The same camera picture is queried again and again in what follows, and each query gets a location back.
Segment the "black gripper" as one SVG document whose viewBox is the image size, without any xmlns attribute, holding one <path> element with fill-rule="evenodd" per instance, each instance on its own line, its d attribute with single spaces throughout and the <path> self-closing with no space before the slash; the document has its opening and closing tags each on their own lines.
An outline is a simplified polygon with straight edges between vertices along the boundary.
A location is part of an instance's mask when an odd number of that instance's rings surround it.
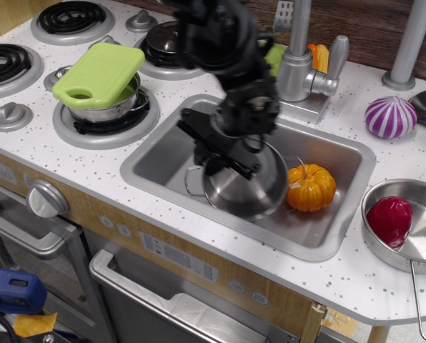
<svg viewBox="0 0 426 343">
<path fill-rule="evenodd" d="M 207 176 L 231 167 L 250 179 L 258 168 L 254 155 L 275 130 L 278 113 L 275 81 L 257 80 L 228 90 L 213 114 L 183 108 L 177 126 L 193 138 L 194 163 Z"/>
</svg>

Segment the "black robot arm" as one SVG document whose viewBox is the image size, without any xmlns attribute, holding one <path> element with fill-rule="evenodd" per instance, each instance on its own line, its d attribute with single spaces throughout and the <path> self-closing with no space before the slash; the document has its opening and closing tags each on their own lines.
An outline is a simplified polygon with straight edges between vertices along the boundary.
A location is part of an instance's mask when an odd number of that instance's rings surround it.
<svg viewBox="0 0 426 343">
<path fill-rule="evenodd" d="M 279 113 L 276 79 L 264 57 L 273 34 L 260 31 L 244 1 L 165 1 L 178 21 L 176 52 L 186 69 L 213 74 L 226 97 L 216 114 L 184 108 L 178 127 L 194 139 L 194 162 L 208 175 L 257 174 L 257 153 Z"/>
</svg>

